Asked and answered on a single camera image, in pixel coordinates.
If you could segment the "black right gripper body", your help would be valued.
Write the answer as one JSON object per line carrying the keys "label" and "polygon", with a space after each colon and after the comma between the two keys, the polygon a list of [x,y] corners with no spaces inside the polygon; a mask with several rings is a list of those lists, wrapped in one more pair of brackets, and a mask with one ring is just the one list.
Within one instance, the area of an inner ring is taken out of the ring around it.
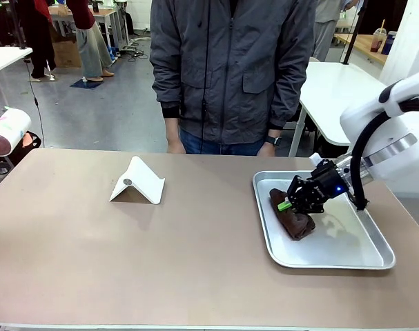
{"label": "black right gripper body", "polygon": [[336,164],[329,159],[323,159],[311,172],[307,180],[318,201],[328,201],[349,191],[349,185],[338,172]]}

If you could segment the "person's right hand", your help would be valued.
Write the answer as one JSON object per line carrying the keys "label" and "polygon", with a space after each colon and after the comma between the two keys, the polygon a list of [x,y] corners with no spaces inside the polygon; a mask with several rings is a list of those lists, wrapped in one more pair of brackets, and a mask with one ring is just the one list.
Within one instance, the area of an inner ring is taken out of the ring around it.
{"label": "person's right hand", "polygon": [[168,133],[166,135],[167,140],[167,153],[171,154],[185,154],[186,150],[180,139],[179,132]]}

